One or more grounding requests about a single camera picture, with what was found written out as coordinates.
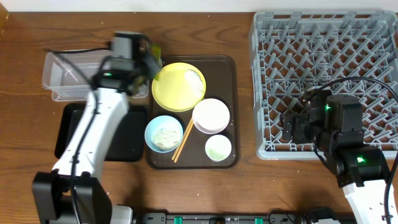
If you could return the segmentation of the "white tissue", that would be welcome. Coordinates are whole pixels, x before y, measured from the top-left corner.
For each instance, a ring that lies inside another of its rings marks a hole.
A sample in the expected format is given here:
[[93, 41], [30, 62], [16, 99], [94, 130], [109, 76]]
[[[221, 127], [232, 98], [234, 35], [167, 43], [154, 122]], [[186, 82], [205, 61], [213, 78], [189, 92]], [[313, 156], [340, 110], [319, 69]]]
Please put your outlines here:
[[194, 70], [187, 70], [184, 73], [186, 82], [190, 85], [196, 94], [201, 95], [205, 92], [203, 81], [199, 74]]

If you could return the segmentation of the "light blue bowl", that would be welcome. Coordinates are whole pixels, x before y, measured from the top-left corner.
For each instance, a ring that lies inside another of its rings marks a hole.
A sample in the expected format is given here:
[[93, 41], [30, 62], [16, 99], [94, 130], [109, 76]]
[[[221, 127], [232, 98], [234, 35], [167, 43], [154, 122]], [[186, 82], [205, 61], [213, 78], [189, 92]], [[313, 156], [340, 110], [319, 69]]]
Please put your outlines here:
[[152, 119], [144, 131], [147, 146], [154, 152], [173, 151], [182, 142], [183, 128], [172, 116], [158, 116]]

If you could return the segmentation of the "white green cup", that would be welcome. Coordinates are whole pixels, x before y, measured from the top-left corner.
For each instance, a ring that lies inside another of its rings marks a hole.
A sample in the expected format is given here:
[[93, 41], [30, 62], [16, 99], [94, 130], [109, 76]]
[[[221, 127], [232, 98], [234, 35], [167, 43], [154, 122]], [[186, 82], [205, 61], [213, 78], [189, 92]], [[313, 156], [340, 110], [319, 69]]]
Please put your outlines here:
[[231, 151], [231, 141], [224, 135], [214, 135], [205, 144], [206, 155], [214, 162], [225, 160]]

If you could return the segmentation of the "yellow green wrapper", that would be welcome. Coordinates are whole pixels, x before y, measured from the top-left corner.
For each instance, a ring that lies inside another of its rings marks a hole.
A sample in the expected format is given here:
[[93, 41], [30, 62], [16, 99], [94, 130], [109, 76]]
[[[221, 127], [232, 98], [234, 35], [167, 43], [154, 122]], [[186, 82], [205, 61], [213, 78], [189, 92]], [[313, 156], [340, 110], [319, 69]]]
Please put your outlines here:
[[158, 45], [150, 44], [150, 73], [151, 78], [154, 80], [159, 79], [159, 73], [162, 69], [161, 48]]

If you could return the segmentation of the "rice leftovers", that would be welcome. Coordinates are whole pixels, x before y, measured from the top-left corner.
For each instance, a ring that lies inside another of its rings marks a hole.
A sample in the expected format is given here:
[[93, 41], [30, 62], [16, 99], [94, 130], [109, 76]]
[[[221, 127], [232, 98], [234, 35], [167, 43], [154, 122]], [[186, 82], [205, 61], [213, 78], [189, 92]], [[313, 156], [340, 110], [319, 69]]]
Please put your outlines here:
[[159, 128], [152, 135], [153, 145], [160, 151], [169, 151], [178, 146], [181, 136], [175, 128]]

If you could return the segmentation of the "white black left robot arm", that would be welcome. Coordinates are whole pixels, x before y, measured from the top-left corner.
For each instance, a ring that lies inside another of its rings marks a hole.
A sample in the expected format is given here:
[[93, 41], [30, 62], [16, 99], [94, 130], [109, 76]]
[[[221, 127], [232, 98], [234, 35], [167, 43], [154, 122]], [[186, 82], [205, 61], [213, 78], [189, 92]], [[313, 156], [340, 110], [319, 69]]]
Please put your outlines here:
[[38, 172], [32, 183], [41, 223], [132, 223], [133, 210], [113, 205], [100, 183], [103, 164], [120, 122], [129, 111], [134, 88], [153, 79], [162, 67], [160, 50], [114, 50], [88, 78], [64, 52], [53, 53], [89, 84], [80, 122], [51, 172]]

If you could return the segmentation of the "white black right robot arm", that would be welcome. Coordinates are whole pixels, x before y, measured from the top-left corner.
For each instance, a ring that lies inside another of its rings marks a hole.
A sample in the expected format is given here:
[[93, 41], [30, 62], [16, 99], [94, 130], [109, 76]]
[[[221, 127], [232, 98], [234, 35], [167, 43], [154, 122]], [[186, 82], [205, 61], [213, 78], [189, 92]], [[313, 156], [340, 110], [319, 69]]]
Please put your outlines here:
[[303, 97], [309, 110], [282, 116], [283, 139], [313, 144], [343, 189], [357, 223], [397, 223], [392, 171], [382, 150], [364, 143], [359, 99], [331, 90], [311, 90]]

